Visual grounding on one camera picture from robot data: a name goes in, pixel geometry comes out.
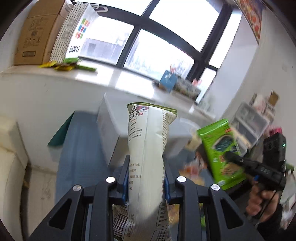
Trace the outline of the person's right hand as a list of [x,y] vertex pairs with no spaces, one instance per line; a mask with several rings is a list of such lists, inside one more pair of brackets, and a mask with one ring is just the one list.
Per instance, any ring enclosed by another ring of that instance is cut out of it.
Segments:
[[259,219],[260,222],[265,222],[275,213],[279,198],[280,196],[277,192],[261,191],[259,185],[255,182],[249,194],[249,200],[245,211],[249,216],[256,216],[262,212],[262,203],[268,203],[270,201]]

